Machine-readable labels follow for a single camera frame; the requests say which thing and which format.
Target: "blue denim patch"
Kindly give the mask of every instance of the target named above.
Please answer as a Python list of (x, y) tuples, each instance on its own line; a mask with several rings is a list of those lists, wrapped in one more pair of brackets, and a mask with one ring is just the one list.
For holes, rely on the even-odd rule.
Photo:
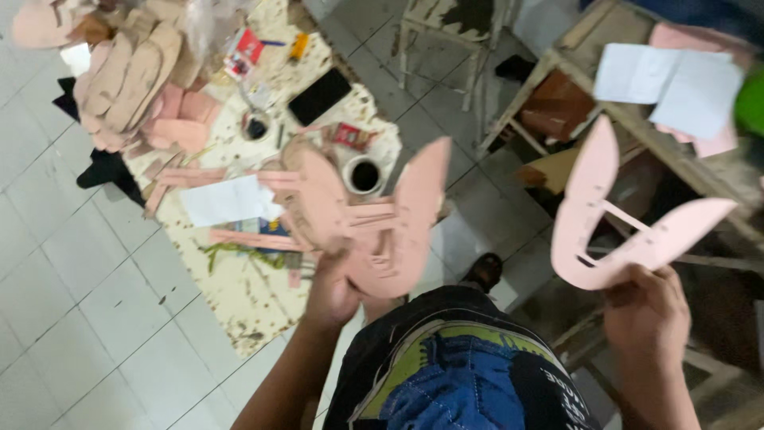
[(422, 342), (422, 367), (396, 387), (380, 411), (388, 428), (525, 428), (510, 380), (517, 349), (472, 335)]

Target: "black phone screen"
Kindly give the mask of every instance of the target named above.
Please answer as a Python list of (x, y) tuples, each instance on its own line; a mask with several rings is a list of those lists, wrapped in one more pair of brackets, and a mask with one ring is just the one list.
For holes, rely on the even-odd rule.
[(289, 109), (300, 124), (310, 125), (347, 96), (350, 90), (350, 83), (335, 67), (292, 99)]

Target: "hand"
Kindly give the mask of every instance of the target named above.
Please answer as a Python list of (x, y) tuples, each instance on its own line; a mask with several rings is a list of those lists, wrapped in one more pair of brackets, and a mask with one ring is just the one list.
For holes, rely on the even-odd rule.
[(681, 377), (690, 311), (679, 276), (669, 266), (629, 271), (630, 283), (605, 291), (605, 334), (619, 365), (634, 376)]
[(358, 310), (361, 293), (345, 277), (352, 246), (350, 239), (338, 239), (319, 260), (305, 310), (305, 320), (311, 327), (342, 329)]

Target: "green cord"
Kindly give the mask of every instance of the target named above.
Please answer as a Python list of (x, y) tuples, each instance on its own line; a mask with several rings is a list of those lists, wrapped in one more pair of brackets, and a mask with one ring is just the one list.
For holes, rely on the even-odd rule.
[(218, 251), (242, 252), (247, 254), (250, 258), (254, 257), (255, 259), (260, 260), (264, 264), (267, 264), (276, 270), (283, 269), (284, 267), (284, 254), (279, 254), (276, 259), (271, 259), (268, 257), (268, 255), (263, 254), (254, 248), (239, 245), (238, 243), (216, 243), (215, 245), (212, 245), (209, 248), (205, 248), (203, 250), (205, 254), (209, 255), (207, 271), (210, 275), (212, 274), (212, 268), (215, 266), (215, 258), (218, 255)]

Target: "white chair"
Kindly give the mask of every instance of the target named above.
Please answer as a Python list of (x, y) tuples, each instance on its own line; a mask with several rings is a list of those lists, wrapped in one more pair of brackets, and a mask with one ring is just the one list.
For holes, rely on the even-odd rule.
[(478, 71), (488, 58), (486, 42), (493, 50), (507, 13), (508, 0), (409, 0), (400, 23), (400, 88), (406, 89), (411, 32), (431, 34), (472, 50), (465, 101), (461, 109), (470, 110)]

